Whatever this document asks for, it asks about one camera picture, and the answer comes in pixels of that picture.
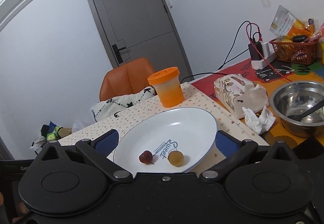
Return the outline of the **person's left hand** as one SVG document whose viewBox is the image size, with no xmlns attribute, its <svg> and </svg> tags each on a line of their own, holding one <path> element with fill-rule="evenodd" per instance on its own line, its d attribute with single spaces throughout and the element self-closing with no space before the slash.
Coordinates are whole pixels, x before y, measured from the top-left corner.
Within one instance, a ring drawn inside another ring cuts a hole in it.
<svg viewBox="0 0 324 224">
<path fill-rule="evenodd" d="M 17 206 L 11 202 L 7 202 L 4 199 L 4 195 L 1 193 L 1 223 L 17 223 L 25 215 L 28 210 L 23 202 L 19 202 Z"/>
</svg>

